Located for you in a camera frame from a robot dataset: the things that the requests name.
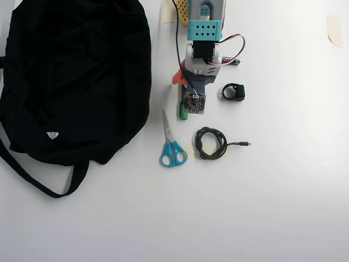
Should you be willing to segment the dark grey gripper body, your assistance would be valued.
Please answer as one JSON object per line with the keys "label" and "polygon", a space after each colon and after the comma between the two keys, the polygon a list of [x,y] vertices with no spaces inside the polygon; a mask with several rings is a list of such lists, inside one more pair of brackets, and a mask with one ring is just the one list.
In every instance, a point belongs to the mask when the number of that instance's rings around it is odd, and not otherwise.
{"label": "dark grey gripper body", "polygon": [[183,65],[181,66],[181,72],[183,79],[186,81],[186,84],[183,84],[182,87],[182,94],[185,92],[205,94],[205,86],[212,84],[216,79],[215,75],[195,75],[194,73],[188,71]]}

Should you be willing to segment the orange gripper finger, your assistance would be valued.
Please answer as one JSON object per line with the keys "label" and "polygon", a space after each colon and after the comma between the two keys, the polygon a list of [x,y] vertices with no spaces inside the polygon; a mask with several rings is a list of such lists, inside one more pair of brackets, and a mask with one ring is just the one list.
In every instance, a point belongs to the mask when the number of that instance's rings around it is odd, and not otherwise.
{"label": "orange gripper finger", "polygon": [[177,84],[186,85],[187,84],[187,81],[184,78],[183,73],[182,73],[182,71],[180,69],[172,77],[172,84],[173,85],[177,85]]}

